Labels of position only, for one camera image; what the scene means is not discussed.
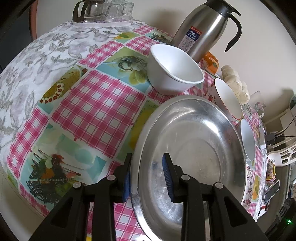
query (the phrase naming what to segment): glass cup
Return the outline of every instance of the glass cup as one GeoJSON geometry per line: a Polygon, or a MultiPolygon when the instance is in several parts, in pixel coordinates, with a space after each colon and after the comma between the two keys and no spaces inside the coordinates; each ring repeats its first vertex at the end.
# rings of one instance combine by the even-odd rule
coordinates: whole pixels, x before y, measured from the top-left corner
{"type": "Polygon", "coordinates": [[[112,0],[107,3],[105,17],[113,22],[121,22],[124,9],[124,0],[112,0]]]}
{"type": "Polygon", "coordinates": [[[253,115],[255,118],[262,118],[264,116],[266,104],[263,101],[260,91],[250,95],[248,106],[250,115],[253,115]]]}
{"type": "Polygon", "coordinates": [[[133,5],[134,5],[134,3],[132,3],[132,2],[127,2],[127,1],[124,2],[124,9],[123,9],[123,14],[122,14],[122,19],[124,21],[129,21],[129,20],[133,19],[132,15],[131,15],[133,12],[133,5]]]}

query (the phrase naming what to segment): mobile phone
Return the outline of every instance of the mobile phone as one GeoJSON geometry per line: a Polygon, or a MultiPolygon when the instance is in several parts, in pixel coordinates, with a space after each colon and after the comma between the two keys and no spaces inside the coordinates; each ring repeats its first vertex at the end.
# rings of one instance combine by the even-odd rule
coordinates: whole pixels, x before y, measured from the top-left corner
{"type": "Polygon", "coordinates": [[[277,180],[275,184],[273,184],[271,187],[267,188],[267,190],[265,191],[265,194],[264,194],[264,203],[263,204],[266,204],[276,194],[276,192],[279,190],[279,184],[280,184],[280,181],[277,180]]]}

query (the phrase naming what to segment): teapot handle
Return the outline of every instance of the teapot handle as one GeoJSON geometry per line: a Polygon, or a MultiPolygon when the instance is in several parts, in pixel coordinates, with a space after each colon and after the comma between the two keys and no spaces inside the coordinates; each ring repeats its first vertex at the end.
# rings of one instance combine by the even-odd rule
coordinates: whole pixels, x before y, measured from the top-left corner
{"type": "Polygon", "coordinates": [[[228,17],[231,18],[237,25],[237,34],[234,36],[234,38],[228,43],[225,52],[227,52],[235,43],[239,40],[239,38],[242,35],[242,26],[240,22],[237,20],[235,16],[233,16],[231,13],[228,13],[228,17]]]}
{"type": "Polygon", "coordinates": [[[79,23],[79,22],[82,22],[84,20],[84,14],[85,14],[85,9],[86,7],[89,5],[89,1],[86,1],[86,0],[82,0],[80,2],[78,2],[74,8],[74,11],[73,11],[73,16],[72,16],[72,20],[73,22],[76,22],[76,23],[79,23]],[[81,9],[81,15],[78,17],[78,8],[79,8],[79,5],[84,2],[83,4],[83,7],[81,9]]]}

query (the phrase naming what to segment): printed picture on tablecloth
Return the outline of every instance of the printed picture on tablecloth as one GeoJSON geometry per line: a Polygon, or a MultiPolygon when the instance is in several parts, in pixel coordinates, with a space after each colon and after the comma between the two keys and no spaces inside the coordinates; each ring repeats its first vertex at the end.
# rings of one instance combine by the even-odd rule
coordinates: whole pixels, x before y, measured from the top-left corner
{"type": "Polygon", "coordinates": [[[247,170],[247,180],[246,180],[246,187],[244,191],[242,206],[245,208],[245,210],[248,210],[252,200],[254,175],[253,175],[252,169],[248,165],[246,170],[247,170]]]}
{"type": "Polygon", "coordinates": [[[25,161],[20,182],[51,209],[74,182],[96,183],[106,161],[48,124],[25,161]]]}
{"type": "Polygon", "coordinates": [[[148,120],[149,116],[156,110],[158,105],[154,104],[152,101],[147,100],[144,104],[142,110],[140,111],[135,124],[128,133],[127,138],[125,139],[118,155],[117,159],[124,161],[127,153],[133,153],[136,147],[141,130],[148,120]]]}
{"type": "Polygon", "coordinates": [[[167,36],[166,34],[160,32],[157,29],[152,30],[150,33],[145,34],[145,36],[153,40],[156,40],[158,42],[161,42],[163,44],[170,44],[170,42],[172,41],[172,38],[170,36],[167,36]]]}
{"type": "Polygon", "coordinates": [[[140,36],[140,35],[134,32],[125,32],[125,33],[119,34],[117,37],[114,38],[114,40],[124,44],[125,42],[137,36],[140,36]]]}
{"type": "Polygon", "coordinates": [[[13,184],[13,186],[18,189],[17,180],[13,176],[13,174],[10,172],[10,170],[7,168],[7,178],[8,180],[13,184]]]}
{"type": "Polygon", "coordinates": [[[146,71],[147,60],[136,51],[123,47],[96,69],[145,93],[150,86],[146,71]]]}
{"type": "Polygon", "coordinates": [[[88,71],[88,69],[75,65],[67,71],[37,102],[38,106],[47,114],[57,107],[62,96],[88,71]]]}
{"type": "Polygon", "coordinates": [[[260,177],[255,175],[254,185],[253,185],[253,194],[252,194],[252,201],[256,202],[259,196],[259,188],[260,188],[260,177]]]}

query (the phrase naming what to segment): printed tablecloth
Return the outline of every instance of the printed tablecloth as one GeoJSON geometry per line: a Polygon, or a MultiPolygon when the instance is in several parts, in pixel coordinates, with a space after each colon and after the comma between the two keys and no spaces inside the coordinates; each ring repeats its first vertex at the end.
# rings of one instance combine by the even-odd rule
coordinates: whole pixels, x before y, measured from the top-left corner
{"type": "MultiPolygon", "coordinates": [[[[173,97],[154,90],[146,74],[150,46],[171,39],[137,20],[117,28],[64,23],[26,47],[0,75],[1,163],[37,212],[46,216],[75,181],[96,183],[133,153],[148,117],[173,97]]],[[[180,95],[204,96],[213,82],[204,75],[203,83],[180,95]]],[[[260,120],[245,118],[258,141],[260,120]]],[[[266,150],[256,147],[243,201],[255,220],[266,165],[266,150]]],[[[117,240],[147,239],[130,200],[115,204],[114,213],[117,240]]]]}

